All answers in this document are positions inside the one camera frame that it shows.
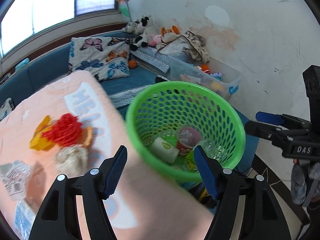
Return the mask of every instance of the paper cup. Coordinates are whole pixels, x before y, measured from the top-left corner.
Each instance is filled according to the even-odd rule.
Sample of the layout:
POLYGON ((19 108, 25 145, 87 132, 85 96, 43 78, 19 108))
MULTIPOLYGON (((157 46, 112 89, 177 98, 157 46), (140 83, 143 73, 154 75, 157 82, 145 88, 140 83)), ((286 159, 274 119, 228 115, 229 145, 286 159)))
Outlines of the paper cup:
POLYGON ((183 125, 177 132, 177 149, 180 156, 187 156, 201 140, 201 134, 191 125, 183 125))
POLYGON ((179 153, 179 150, 176 147, 172 146, 161 137, 158 137, 153 142, 150 150, 156 157, 167 163, 174 163, 179 153))

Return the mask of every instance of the window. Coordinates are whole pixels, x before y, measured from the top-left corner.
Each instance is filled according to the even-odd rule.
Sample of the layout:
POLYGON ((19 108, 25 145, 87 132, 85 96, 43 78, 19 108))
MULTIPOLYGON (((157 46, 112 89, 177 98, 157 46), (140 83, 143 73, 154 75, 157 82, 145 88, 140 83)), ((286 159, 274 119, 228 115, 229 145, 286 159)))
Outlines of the window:
POLYGON ((30 36, 78 15, 115 8, 115 0, 15 0, 1 24, 1 53, 30 36))

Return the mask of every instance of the orange stuffed fox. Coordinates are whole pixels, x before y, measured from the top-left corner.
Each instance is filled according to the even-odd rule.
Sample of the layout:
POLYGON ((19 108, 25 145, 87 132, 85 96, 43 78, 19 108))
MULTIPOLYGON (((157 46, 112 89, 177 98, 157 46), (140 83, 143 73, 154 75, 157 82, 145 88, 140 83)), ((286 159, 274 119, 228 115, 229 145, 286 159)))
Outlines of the orange stuffed fox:
POLYGON ((165 29, 164 27, 161 28, 161 34, 164 36, 166 33, 175 33, 179 34, 179 30, 175 25, 172 25, 172 29, 165 29))

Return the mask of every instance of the red cup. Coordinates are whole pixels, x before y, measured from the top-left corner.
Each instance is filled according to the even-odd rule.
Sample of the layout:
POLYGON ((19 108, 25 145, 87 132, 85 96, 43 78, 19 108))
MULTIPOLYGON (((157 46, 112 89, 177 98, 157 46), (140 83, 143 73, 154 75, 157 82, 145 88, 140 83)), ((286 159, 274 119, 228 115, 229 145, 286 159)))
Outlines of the red cup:
POLYGON ((179 156, 187 156, 193 147, 201 141, 201 134, 191 125, 183 125, 177 133, 179 156))

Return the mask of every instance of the white cup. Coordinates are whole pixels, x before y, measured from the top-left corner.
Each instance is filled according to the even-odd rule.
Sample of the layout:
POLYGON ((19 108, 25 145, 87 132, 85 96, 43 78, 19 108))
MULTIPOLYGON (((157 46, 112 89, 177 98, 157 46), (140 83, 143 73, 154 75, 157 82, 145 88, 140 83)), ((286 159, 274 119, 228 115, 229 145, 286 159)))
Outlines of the white cup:
POLYGON ((179 150, 176 147, 173 147, 161 137, 155 139, 150 150, 156 157, 167 163, 174 163, 179 154, 179 150))

